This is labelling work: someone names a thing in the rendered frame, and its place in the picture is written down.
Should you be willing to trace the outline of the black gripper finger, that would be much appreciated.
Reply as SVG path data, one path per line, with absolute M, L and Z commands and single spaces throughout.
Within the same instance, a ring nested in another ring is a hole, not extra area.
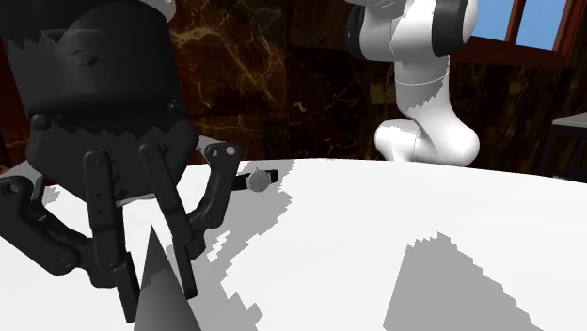
M 65 227 L 40 200 L 33 201 L 33 182 L 22 175 L 0 178 L 0 237 L 54 276 L 81 268 L 93 286 L 115 287 L 125 320 L 132 323 L 140 289 L 131 253 L 125 248 L 105 152 L 91 150 L 84 155 L 83 179 L 91 238 Z
M 240 149 L 227 142 L 209 143 L 203 149 L 211 173 L 198 206 L 185 211 L 160 148 L 152 143 L 139 148 L 147 178 L 172 235 L 175 259 L 186 299 L 198 295 L 191 261 L 205 250 L 204 232 L 218 228 L 225 217 L 232 183 L 240 163 Z

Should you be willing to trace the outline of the grey pointed cone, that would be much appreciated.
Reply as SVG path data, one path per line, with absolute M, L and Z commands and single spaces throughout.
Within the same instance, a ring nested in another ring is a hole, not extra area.
M 201 331 L 154 228 L 150 230 L 134 331 Z

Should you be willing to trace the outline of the red-brown framed window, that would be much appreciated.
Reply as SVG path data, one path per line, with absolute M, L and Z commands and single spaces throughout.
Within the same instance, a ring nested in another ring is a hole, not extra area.
M 482 26 L 452 61 L 566 69 L 587 0 L 479 0 Z

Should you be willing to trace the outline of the dark side table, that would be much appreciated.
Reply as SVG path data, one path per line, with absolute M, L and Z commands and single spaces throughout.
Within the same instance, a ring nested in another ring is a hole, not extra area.
M 568 168 L 558 175 L 558 178 L 587 183 L 587 165 L 581 164 L 583 157 L 587 158 L 587 112 L 552 120 L 537 169 L 537 174 L 540 176 L 549 177 L 550 156 L 558 137 L 574 137 L 579 140 L 573 160 Z

